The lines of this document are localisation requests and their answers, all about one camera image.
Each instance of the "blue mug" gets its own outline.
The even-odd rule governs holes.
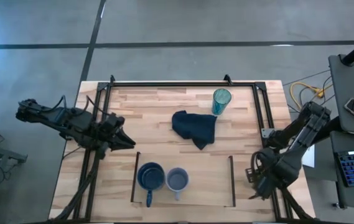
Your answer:
[[[149,208],[152,203],[152,192],[164,185],[164,170],[159,164],[148,162],[139,168],[137,179],[139,185],[147,190],[146,207]]]

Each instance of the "wooden table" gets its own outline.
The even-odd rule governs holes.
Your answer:
[[[97,83],[82,82],[76,107],[84,107],[86,95],[91,99],[95,98]],[[266,81],[266,86],[275,127],[285,128],[291,120],[282,83],[276,80]],[[233,98],[217,119],[215,143],[207,145],[204,150],[200,151],[193,145],[192,140],[184,140],[172,130],[171,117],[176,111],[186,110],[188,113],[211,114],[212,94],[217,88],[205,86],[113,87],[111,89],[109,110],[126,118],[124,131],[137,144],[135,149],[113,152],[109,150],[105,159],[100,162],[92,222],[265,222],[274,220],[271,200],[248,200],[248,197],[254,194],[254,190],[247,181],[245,169],[249,167],[251,154],[262,147],[251,88],[225,87],[232,93]],[[259,98],[263,117],[266,118],[263,97]],[[92,109],[93,106],[90,105],[88,110],[92,111]],[[68,142],[65,153],[76,147],[75,142]],[[218,203],[215,203],[214,200],[204,201],[203,197],[197,200],[192,199],[186,204],[167,203],[159,199],[158,202],[153,203],[151,208],[146,208],[144,203],[130,202],[137,151],[146,157],[152,155],[167,159],[170,157],[187,158],[193,162],[196,161],[198,167],[208,166],[206,158],[212,161],[215,159],[227,161],[228,156],[233,156],[236,207],[227,206],[227,200],[220,199]],[[76,192],[83,155],[82,149],[70,154],[62,162],[50,218],[56,217]],[[221,193],[214,190],[216,184],[203,184],[200,187],[202,196],[222,198]],[[289,187],[289,190],[304,210],[314,217],[314,209],[302,169],[299,178]],[[80,215],[84,215],[85,201],[86,197],[83,198]],[[283,216],[284,206],[280,194],[279,204]]]

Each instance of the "concrete floor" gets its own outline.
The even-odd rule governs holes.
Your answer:
[[[88,44],[100,0],[0,0],[0,44]],[[107,0],[98,43],[354,40],[354,0]],[[327,57],[354,45],[96,49],[87,80],[279,79],[328,69]],[[62,157],[58,133],[18,121],[17,102],[75,101],[87,49],[0,50],[1,146],[29,155],[0,185],[0,223],[45,220]],[[321,87],[324,73],[304,80]],[[285,86],[286,98],[294,105]],[[332,96],[332,88],[327,96]],[[304,101],[311,94],[304,94]],[[326,103],[336,116],[335,102]],[[354,223],[354,208],[335,210],[332,182],[308,177],[321,220]]]

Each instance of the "wooden tabletop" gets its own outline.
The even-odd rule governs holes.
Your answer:
[[[278,80],[265,82],[275,127],[285,128],[291,121],[282,83]],[[97,83],[82,82],[76,107],[85,106],[86,95],[91,99],[95,98]],[[245,169],[249,167],[252,153],[262,147],[251,87],[226,87],[232,94],[232,100],[223,114],[217,118],[214,144],[207,145],[202,151],[193,144],[192,140],[182,139],[172,130],[171,117],[176,111],[211,114],[212,94],[216,89],[215,86],[113,87],[111,89],[109,111],[126,118],[124,131],[137,144],[135,149],[113,152],[109,150],[100,162],[91,215],[92,222],[274,220],[271,200],[263,201],[258,198],[248,200],[254,194],[254,190],[247,181]],[[259,94],[263,117],[266,118],[261,93]],[[77,144],[69,141],[65,153],[76,148]],[[194,170],[191,172],[195,181],[192,181],[190,191],[188,186],[182,193],[182,195],[185,193],[184,201],[170,200],[172,194],[167,192],[167,186],[163,186],[164,193],[154,192],[152,207],[146,208],[145,203],[137,203],[144,198],[142,189],[137,185],[134,196],[134,201],[137,202],[130,202],[138,151],[141,153],[142,161],[158,161],[163,164],[173,161],[173,164],[168,166],[180,165]],[[83,155],[84,150],[80,149],[63,160],[50,218],[56,217],[77,191]],[[228,156],[233,156],[236,207],[230,206],[231,177],[227,166]],[[212,179],[206,179],[207,175],[212,175]],[[303,169],[289,190],[302,208],[314,217]],[[83,198],[80,215],[85,212],[85,202],[86,195]],[[279,204],[284,215],[280,194]]]

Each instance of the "gray mug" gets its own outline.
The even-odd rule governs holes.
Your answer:
[[[180,199],[181,191],[183,191],[189,183],[189,176],[186,170],[183,168],[173,168],[167,174],[165,178],[165,184],[169,189],[175,192],[175,199]]]

